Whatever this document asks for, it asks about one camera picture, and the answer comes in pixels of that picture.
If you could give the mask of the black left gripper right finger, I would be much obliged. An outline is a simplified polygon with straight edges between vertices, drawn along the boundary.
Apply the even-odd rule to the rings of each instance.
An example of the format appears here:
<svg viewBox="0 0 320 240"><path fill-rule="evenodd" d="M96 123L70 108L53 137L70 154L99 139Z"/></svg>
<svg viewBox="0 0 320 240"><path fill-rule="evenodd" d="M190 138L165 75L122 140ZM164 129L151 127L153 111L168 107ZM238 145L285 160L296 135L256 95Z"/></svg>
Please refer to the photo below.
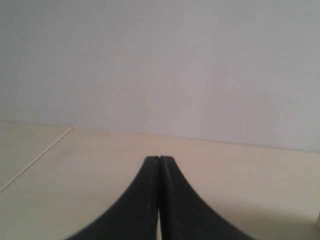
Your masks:
<svg viewBox="0 0 320 240"><path fill-rule="evenodd" d="M159 220L163 240L252 240L210 208L171 156L159 158Z"/></svg>

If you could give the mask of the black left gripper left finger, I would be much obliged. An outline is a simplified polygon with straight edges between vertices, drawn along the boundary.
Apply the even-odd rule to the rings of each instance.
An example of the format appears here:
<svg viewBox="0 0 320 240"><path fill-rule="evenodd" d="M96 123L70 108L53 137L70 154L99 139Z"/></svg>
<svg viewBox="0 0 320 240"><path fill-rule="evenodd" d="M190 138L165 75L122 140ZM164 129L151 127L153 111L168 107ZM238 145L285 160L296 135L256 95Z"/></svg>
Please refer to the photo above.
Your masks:
<svg viewBox="0 0 320 240"><path fill-rule="evenodd" d="M124 193L70 240L155 240L160 158L148 156Z"/></svg>

